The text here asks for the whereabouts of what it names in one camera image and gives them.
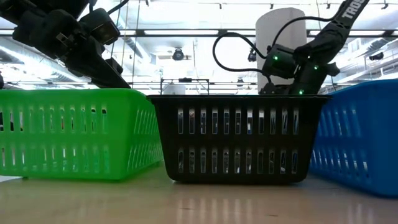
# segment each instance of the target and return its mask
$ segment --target cable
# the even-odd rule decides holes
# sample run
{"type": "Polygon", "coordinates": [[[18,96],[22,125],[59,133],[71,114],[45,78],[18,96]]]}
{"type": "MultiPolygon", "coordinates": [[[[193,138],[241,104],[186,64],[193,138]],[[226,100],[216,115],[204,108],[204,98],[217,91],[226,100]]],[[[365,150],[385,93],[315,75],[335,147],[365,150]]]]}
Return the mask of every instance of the cable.
{"type": "MultiPolygon", "coordinates": [[[[316,0],[316,3],[317,3],[317,10],[318,10],[318,17],[321,17],[321,12],[319,10],[318,0],[316,0]]],[[[321,21],[318,21],[318,24],[319,24],[319,30],[322,30],[321,21]]],[[[333,88],[335,89],[335,91],[337,91],[336,87],[335,87],[335,83],[333,81],[333,76],[330,76],[330,78],[331,78],[331,84],[332,84],[333,88]]]]}
{"type": "Polygon", "coordinates": [[[333,76],[330,76],[330,78],[331,78],[331,84],[333,85],[333,88],[335,89],[335,91],[337,91],[336,90],[336,86],[335,86],[335,82],[333,81],[333,76]]]}
{"type": "Polygon", "coordinates": [[[336,14],[335,14],[332,18],[329,18],[329,19],[320,18],[320,13],[319,13],[319,16],[318,16],[318,17],[315,17],[315,16],[303,16],[303,17],[298,17],[298,18],[292,19],[291,21],[288,21],[288,23],[286,23],[286,24],[285,24],[282,28],[280,28],[280,30],[278,31],[277,35],[275,36],[274,41],[272,42],[272,46],[274,46],[274,45],[276,44],[276,41],[278,40],[278,38],[279,38],[279,36],[281,35],[281,33],[283,32],[283,30],[286,29],[286,27],[288,27],[288,26],[291,25],[292,23],[297,22],[297,21],[302,21],[302,20],[313,20],[313,21],[318,21],[319,23],[320,23],[320,22],[331,22],[331,21],[333,21],[333,20],[337,17],[337,15],[339,14],[339,12],[340,12],[340,10],[341,10],[342,8],[343,8],[343,7],[342,7],[342,5],[341,5],[340,8],[337,10],[336,14]]]}
{"type": "Polygon", "coordinates": [[[268,74],[264,73],[261,69],[256,69],[256,68],[228,68],[225,67],[224,65],[222,65],[218,59],[217,59],[217,55],[216,55],[216,47],[218,42],[223,38],[223,37],[227,37],[227,36],[238,36],[240,38],[242,38],[246,43],[248,43],[250,45],[250,47],[252,47],[254,49],[254,51],[257,53],[258,56],[262,57],[263,59],[266,59],[267,57],[264,56],[259,49],[245,36],[239,34],[239,33],[235,33],[235,32],[227,32],[219,37],[217,37],[216,41],[213,44],[213,57],[214,60],[216,61],[217,65],[220,66],[222,69],[227,70],[229,72],[259,72],[262,75],[264,75],[267,79],[269,83],[271,82],[271,78],[269,77],[268,74]]]}
{"type": "MultiPolygon", "coordinates": [[[[116,20],[116,27],[118,27],[118,25],[119,25],[119,19],[120,19],[120,10],[118,11],[118,19],[116,20]]],[[[113,56],[113,50],[114,50],[114,44],[115,44],[115,43],[116,43],[116,41],[113,42],[113,44],[112,44],[111,58],[112,58],[112,56],[113,56]]]]}
{"type": "Polygon", "coordinates": [[[93,0],[89,0],[88,8],[90,9],[90,12],[94,11],[94,1],[93,0]]]}
{"type": "Polygon", "coordinates": [[[108,14],[112,14],[116,12],[117,10],[121,9],[125,4],[127,4],[129,0],[124,0],[123,2],[119,3],[117,6],[113,7],[111,10],[108,11],[108,14]]]}

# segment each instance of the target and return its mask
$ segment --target light fixture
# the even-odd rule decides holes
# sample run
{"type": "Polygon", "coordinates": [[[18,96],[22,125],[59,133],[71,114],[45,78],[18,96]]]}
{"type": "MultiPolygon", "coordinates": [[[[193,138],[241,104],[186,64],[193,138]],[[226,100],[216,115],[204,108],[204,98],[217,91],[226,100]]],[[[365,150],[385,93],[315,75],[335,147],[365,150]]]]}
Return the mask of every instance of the light fixture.
{"type": "Polygon", "coordinates": [[[121,30],[120,35],[136,35],[137,32],[135,30],[121,30]]]}
{"type": "Polygon", "coordinates": [[[350,75],[350,76],[347,76],[347,77],[345,77],[345,78],[342,78],[341,80],[338,80],[336,83],[339,83],[339,85],[340,85],[340,84],[342,84],[342,83],[346,83],[346,82],[352,81],[352,80],[354,80],[354,79],[356,79],[356,78],[359,78],[359,77],[361,77],[361,76],[363,76],[362,73],[350,75]]]}
{"type": "Polygon", "coordinates": [[[388,74],[388,75],[383,75],[383,76],[377,78],[376,80],[387,80],[387,79],[396,79],[396,78],[398,78],[398,72],[388,74]]]}
{"type": "Polygon", "coordinates": [[[311,30],[310,35],[318,35],[320,33],[319,30],[311,30]]]}
{"type": "Polygon", "coordinates": [[[384,53],[383,53],[383,52],[380,52],[380,53],[378,53],[378,54],[376,54],[376,55],[369,56],[369,59],[370,59],[371,61],[374,61],[374,60],[381,60],[381,59],[383,59],[383,58],[384,58],[384,53]]]}
{"type": "MultiPolygon", "coordinates": [[[[319,33],[320,30],[311,30],[310,36],[318,35],[319,33]]],[[[352,30],[351,32],[349,32],[349,35],[367,36],[367,35],[383,35],[383,33],[385,33],[384,30],[352,30]]]]}
{"type": "Polygon", "coordinates": [[[228,30],[227,32],[235,32],[241,35],[256,35],[255,30],[228,30]]]}
{"type": "Polygon", "coordinates": [[[352,30],[349,35],[382,35],[383,30],[352,30]]]}
{"type": "Polygon", "coordinates": [[[0,35],[12,35],[13,32],[14,30],[11,29],[2,29],[0,30],[0,35]]]}
{"type": "Polygon", "coordinates": [[[54,85],[86,85],[88,82],[53,82],[54,85]]]}
{"type": "Polygon", "coordinates": [[[173,60],[179,61],[184,59],[184,53],[182,52],[182,49],[175,49],[175,52],[172,56],[173,60]]]}
{"type": "Polygon", "coordinates": [[[217,35],[218,30],[145,30],[146,35],[217,35]]]}

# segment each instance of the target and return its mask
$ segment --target white cylinder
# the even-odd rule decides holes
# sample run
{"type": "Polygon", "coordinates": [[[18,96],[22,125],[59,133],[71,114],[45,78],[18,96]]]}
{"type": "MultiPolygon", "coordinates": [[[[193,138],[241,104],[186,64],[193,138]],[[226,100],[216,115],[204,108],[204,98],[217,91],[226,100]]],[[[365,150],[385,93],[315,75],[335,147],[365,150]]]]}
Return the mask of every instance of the white cylinder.
{"type": "MultiPolygon", "coordinates": [[[[272,45],[275,36],[282,26],[292,19],[305,16],[304,12],[295,8],[276,9],[261,16],[256,22],[256,47],[263,55],[267,55],[267,46],[272,45]]],[[[295,49],[307,43],[305,21],[297,21],[284,29],[277,40],[277,44],[295,49]]],[[[257,68],[262,69],[265,60],[257,55],[257,68]]],[[[275,85],[289,85],[293,79],[283,79],[271,76],[275,85]]],[[[260,73],[257,76],[258,91],[266,84],[267,78],[260,73]]]]}

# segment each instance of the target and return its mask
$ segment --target blue basket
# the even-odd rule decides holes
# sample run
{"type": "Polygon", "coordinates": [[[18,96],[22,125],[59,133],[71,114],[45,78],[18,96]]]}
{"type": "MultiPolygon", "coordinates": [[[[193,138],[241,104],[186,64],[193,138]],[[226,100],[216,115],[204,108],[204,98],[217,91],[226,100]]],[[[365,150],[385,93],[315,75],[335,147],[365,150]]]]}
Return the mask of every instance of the blue basket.
{"type": "Polygon", "coordinates": [[[310,171],[383,196],[398,196],[398,80],[352,86],[322,109],[310,171]]]}

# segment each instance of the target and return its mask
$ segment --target black cable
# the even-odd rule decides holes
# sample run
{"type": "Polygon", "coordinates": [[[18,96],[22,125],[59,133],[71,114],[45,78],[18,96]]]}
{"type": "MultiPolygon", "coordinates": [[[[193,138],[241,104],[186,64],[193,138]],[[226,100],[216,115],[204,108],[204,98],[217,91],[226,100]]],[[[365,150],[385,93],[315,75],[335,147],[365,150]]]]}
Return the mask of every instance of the black cable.
{"type": "Polygon", "coordinates": [[[216,55],[216,46],[217,46],[218,42],[219,42],[223,37],[227,37],[227,36],[237,36],[237,37],[242,38],[246,43],[248,43],[248,44],[250,45],[250,47],[253,48],[253,50],[257,53],[258,56],[262,57],[263,59],[266,59],[266,58],[267,58],[266,56],[264,56],[264,55],[259,51],[259,49],[258,49],[247,37],[245,37],[245,36],[243,36],[243,35],[241,35],[241,34],[239,34],[239,33],[227,32],[227,33],[225,33],[225,34],[223,34],[223,35],[217,37],[216,41],[215,41],[214,44],[213,44],[213,57],[214,57],[214,60],[216,61],[217,65],[220,66],[222,69],[227,70],[227,71],[229,71],[229,72],[259,72],[259,73],[261,73],[262,75],[264,75],[265,77],[267,77],[269,83],[272,83],[272,82],[271,82],[271,78],[269,77],[269,75],[266,74],[266,73],[264,73],[261,69],[257,69],[257,68],[228,68],[228,67],[225,67],[224,65],[222,65],[222,64],[218,61],[217,55],[216,55]]]}
{"type": "Polygon", "coordinates": [[[331,78],[331,84],[333,85],[333,88],[335,89],[335,91],[337,91],[337,90],[336,90],[335,83],[334,83],[334,81],[333,81],[333,76],[330,76],[330,78],[331,78]]]}
{"type": "Polygon", "coordinates": [[[315,17],[315,16],[303,16],[303,17],[298,17],[298,18],[292,19],[291,21],[288,21],[288,23],[286,23],[278,31],[277,35],[275,36],[274,41],[272,42],[272,46],[274,46],[276,44],[276,41],[278,40],[278,38],[279,38],[280,34],[283,32],[283,30],[286,29],[286,27],[288,27],[292,23],[297,22],[297,21],[302,21],[302,20],[313,20],[313,21],[319,21],[319,22],[331,22],[337,17],[337,15],[339,14],[339,12],[341,11],[342,8],[343,8],[343,5],[340,5],[340,8],[337,10],[336,14],[332,18],[329,18],[329,19],[315,17]]]}
{"type": "Polygon", "coordinates": [[[124,0],[123,2],[118,4],[117,6],[113,7],[111,10],[109,10],[108,14],[110,15],[110,14],[116,12],[117,10],[121,9],[125,4],[127,4],[127,2],[129,2],[129,0],[124,0]]]}
{"type": "Polygon", "coordinates": [[[88,8],[90,9],[90,12],[94,11],[94,1],[93,0],[88,1],[88,8]]]}

